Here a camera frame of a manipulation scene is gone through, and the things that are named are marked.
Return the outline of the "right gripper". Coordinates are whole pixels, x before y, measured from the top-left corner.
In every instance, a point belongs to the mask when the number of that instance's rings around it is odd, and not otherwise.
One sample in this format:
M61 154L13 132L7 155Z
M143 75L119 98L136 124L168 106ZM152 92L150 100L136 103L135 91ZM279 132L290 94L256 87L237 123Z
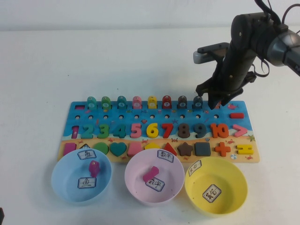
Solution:
M225 106L243 93L242 87L248 82L246 75L256 57L252 50L238 50L231 43L218 43L200 47L196 51L196 63L216 61L216 69L210 79L197 85L199 96L208 93L208 106L213 110L224 97Z

